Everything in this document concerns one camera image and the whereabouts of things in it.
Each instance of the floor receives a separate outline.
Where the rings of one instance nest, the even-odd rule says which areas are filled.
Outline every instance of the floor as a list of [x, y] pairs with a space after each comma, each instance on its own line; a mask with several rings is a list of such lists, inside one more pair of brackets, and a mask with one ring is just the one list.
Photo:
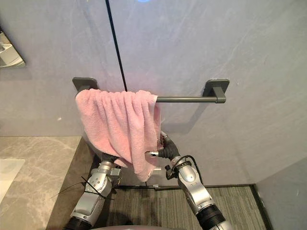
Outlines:
[[[265, 230], [249, 186], [208, 188], [224, 217], [236, 230]], [[177, 230], [201, 230], [181, 190], [117, 189], [106, 203], [96, 227], [152, 225]]]

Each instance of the marble countertop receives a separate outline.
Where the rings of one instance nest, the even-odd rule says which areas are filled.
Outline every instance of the marble countertop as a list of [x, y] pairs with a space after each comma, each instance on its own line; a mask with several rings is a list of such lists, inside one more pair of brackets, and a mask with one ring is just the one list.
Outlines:
[[0, 229], [46, 229], [80, 139], [0, 137], [0, 159], [25, 160], [0, 204]]

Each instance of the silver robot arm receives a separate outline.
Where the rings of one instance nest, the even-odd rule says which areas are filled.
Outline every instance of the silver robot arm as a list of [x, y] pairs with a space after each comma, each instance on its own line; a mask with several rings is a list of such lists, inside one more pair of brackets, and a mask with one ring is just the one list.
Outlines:
[[202, 184], [201, 175], [197, 164], [192, 156], [181, 157], [174, 142], [162, 132], [164, 149], [160, 151], [148, 152], [152, 156], [169, 158], [171, 160], [172, 169], [169, 165], [165, 167], [166, 178], [178, 179], [179, 187], [184, 191], [187, 202], [196, 215], [200, 226], [203, 230], [233, 230], [229, 221], [225, 220], [221, 211], [217, 208], [214, 200]]
[[88, 179], [85, 191], [64, 230], [88, 230], [96, 223], [105, 198], [120, 181], [121, 169], [114, 167], [115, 159], [109, 155], [106, 161], [102, 161], [97, 169], [91, 171], [92, 176]]

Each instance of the towel bar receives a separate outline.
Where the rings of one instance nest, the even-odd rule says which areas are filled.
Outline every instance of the towel bar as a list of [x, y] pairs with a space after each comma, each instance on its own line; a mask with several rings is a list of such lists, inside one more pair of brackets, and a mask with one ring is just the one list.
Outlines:
[[[73, 78], [72, 82], [77, 91], [96, 89], [98, 84], [94, 78]], [[225, 103], [225, 92], [229, 85], [227, 79], [208, 80], [206, 82], [202, 97], [159, 97], [157, 102], [199, 102], [199, 103]]]

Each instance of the pink towel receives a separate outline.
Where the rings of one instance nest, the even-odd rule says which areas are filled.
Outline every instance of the pink towel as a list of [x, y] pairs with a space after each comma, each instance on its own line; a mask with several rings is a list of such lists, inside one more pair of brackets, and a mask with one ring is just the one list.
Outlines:
[[146, 91], [106, 92], [83, 90], [76, 96], [84, 130], [100, 151], [120, 157], [121, 166], [131, 166], [141, 181], [147, 181], [157, 159], [145, 156], [157, 150], [160, 141], [160, 110], [157, 96]]

